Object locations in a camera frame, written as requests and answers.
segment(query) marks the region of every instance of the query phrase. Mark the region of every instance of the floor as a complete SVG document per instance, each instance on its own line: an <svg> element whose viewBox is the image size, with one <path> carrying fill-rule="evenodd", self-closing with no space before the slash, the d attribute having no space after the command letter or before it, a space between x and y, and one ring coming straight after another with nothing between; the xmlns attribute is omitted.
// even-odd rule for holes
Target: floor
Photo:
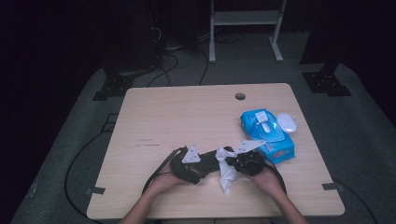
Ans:
<svg viewBox="0 0 396 224"><path fill-rule="evenodd" d="M211 64L207 64L207 43L199 46L201 51L185 49L172 53L173 56L163 56L163 69L170 70L168 78L159 76L152 81L163 73L159 68L138 77L133 88L146 88L149 83L150 87L196 86L200 82L201 85L289 83L334 182L343 183L339 193L345 213L340 217L309 217L310 222L375 223L376 219L378 223L394 223L394 126L363 88L359 76L342 64L335 75L351 96L331 97L311 92L302 72L318 71L322 64L299 65L308 33L279 36L283 63L276 62L269 35L244 35L240 41L217 44L217 61ZM120 111L123 100L122 96L92 100L105 80L102 69L92 74L12 223L93 223L84 214L111 138L111 133L101 130L107 118L112 119L109 115ZM285 223L285 220L275 217L273 222Z"/></svg>

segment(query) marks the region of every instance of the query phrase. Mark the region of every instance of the blue box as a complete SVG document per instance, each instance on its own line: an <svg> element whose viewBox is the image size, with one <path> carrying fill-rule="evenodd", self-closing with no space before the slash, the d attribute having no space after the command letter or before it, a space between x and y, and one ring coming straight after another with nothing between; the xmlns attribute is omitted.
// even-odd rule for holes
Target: blue box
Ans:
<svg viewBox="0 0 396 224"><path fill-rule="evenodd" d="M242 128L249 139L263 140L258 147L268 160L277 164L295 157L294 143L280 128L275 116L266 109L246 111L241 116Z"/></svg>

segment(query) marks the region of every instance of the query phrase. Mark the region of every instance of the metal stand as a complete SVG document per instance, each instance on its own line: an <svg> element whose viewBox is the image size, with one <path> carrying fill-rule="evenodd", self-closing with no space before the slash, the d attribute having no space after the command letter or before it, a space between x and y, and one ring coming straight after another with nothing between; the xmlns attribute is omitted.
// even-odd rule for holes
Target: metal stand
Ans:
<svg viewBox="0 0 396 224"><path fill-rule="evenodd" d="M279 35L280 25L283 20L287 0L282 0L280 10L269 11L221 11L216 12L214 0L210 6L210 42L209 42L209 61L216 62L215 52L215 26L216 25L257 25L257 24L273 24L276 26L274 36L269 37L271 48L276 57L276 61L283 62L283 57L277 46L277 38Z"/></svg>

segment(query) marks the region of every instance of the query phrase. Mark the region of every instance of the table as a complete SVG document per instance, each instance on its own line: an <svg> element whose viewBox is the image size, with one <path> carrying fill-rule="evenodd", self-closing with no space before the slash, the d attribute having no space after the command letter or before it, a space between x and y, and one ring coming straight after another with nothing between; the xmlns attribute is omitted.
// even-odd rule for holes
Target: table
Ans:
<svg viewBox="0 0 396 224"><path fill-rule="evenodd" d="M243 93L245 100L235 95ZM345 211L291 87L285 83L130 89L125 95L96 187L88 217L121 218L139 198L149 176L176 148L196 145L199 153L221 146L238 147L246 139L240 116L267 108L287 112L298 123L290 135L296 158L277 165L288 194L305 216L338 216ZM244 176L224 195L220 173L197 185L177 186L160 195L150 218L276 217L273 201Z"/></svg>

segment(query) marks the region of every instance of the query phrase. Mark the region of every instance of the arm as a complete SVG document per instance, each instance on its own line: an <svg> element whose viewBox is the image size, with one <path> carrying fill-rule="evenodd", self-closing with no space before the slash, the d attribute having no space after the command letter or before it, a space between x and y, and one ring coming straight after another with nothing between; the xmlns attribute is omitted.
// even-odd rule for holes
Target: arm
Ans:
<svg viewBox="0 0 396 224"><path fill-rule="evenodd" d="M167 163L161 173L163 175L158 175L148 186L146 191L140 196L136 204L128 212L128 214L120 221L121 224L141 224L144 223L146 217L149 213L149 209L154 203L157 196L171 189L173 186L183 183L183 180L175 177L171 173L169 163Z"/></svg>
<svg viewBox="0 0 396 224"><path fill-rule="evenodd" d="M289 224L309 223L283 191L279 180L273 172L268 169L264 169L258 175L247 176L247 178L253 181L253 183L255 183L274 200L276 205L279 207L280 212Z"/></svg>

